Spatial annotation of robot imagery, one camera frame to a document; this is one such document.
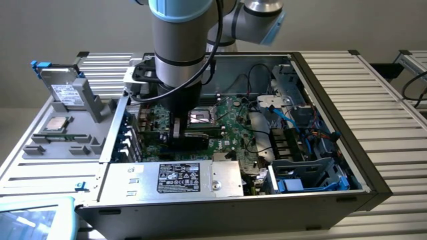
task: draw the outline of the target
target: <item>white wall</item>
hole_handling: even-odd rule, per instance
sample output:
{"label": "white wall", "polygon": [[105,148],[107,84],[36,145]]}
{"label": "white wall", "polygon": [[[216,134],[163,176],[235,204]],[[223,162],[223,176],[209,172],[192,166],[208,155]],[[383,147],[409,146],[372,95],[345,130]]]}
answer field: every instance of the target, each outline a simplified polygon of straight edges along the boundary
{"label": "white wall", "polygon": [[[427,0],[284,0],[285,23],[268,48],[356,49],[368,61],[392,61],[399,49],[427,49]],[[33,108],[48,91],[31,60],[69,64],[79,51],[152,52],[151,14],[131,0],[2,0],[0,108]]]}

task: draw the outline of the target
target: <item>green circuit board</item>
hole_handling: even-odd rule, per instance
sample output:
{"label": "green circuit board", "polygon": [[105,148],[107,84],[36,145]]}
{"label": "green circuit board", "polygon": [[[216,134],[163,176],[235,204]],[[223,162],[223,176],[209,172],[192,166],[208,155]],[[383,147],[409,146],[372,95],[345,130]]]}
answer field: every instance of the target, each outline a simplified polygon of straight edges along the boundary
{"label": "green circuit board", "polygon": [[[232,150],[236,152],[236,160],[240,163],[241,170],[248,174],[256,174],[259,168],[253,168],[253,163],[257,161],[257,154],[245,151],[245,144],[252,140],[253,134],[245,130],[240,123],[236,121],[241,104],[235,106],[233,103],[241,103],[241,99],[229,96],[220,101],[213,107],[204,107],[209,109],[212,114],[211,118],[215,120],[213,123],[189,123],[187,130],[200,126],[224,127],[220,132],[223,135],[219,138],[211,138],[208,140],[208,148],[201,151],[189,152],[169,152],[164,144],[156,141],[145,142],[143,151],[144,162],[163,162],[169,161],[191,161],[191,160],[212,160],[216,153],[228,153]],[[240,115],[243,117],[243,124],[247,123],[247,104],[243,104]],[[141,135],[147,139],[151,134],[157,137],[159,134],[169,131],[169,112],[163,108],[160,104],[149,106],[144,110],[147,117],[147,123]],[[256,147],[249,144],[248,149],[255,151]]]}

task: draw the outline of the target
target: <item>motherboard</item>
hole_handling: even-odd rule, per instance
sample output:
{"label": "motherboard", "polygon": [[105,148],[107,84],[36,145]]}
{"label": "motherboard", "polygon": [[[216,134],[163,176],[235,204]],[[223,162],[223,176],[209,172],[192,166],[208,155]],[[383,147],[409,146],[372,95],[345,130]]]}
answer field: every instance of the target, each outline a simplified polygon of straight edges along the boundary
{"label": "motherboard", "polygon": [[209,135],[208,148],[199,151],[171,151],[157,138],[169,131],[169,111],[160,105],[147,105],[140,109],[139,127],[143,139],[143,162],[220,160],[239,162],[247,174],[257,174],[257,154],[253,152],[253,133],[247,115],[245,97],[224,96],[215,99],[212,106],[199,106],[188,116],[187,132]]}

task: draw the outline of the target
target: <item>warning label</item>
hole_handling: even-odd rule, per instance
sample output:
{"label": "warning label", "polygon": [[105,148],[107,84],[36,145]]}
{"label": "warning label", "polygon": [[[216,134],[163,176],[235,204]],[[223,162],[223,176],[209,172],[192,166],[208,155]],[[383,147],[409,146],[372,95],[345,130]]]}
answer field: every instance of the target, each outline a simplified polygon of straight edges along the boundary
{"label": "warning label", "polygon": [[160,164],[157,192],[160,194],[200,192],[200,164]]}
{"label": "warning label", "polygon": [[72,85],[51,85],[56,96],[65,106],[83,106],[77,90]]}

